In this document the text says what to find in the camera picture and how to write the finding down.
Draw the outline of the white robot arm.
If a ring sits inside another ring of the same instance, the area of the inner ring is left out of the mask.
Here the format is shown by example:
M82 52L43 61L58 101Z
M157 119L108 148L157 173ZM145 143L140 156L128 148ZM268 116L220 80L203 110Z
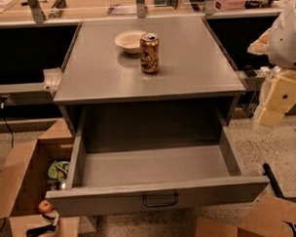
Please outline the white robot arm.
M255 127L267 131L275 127L296 104L296 0L291 0L273 25L248 46L252 55L267 55L279 68L262 85L254 115Z

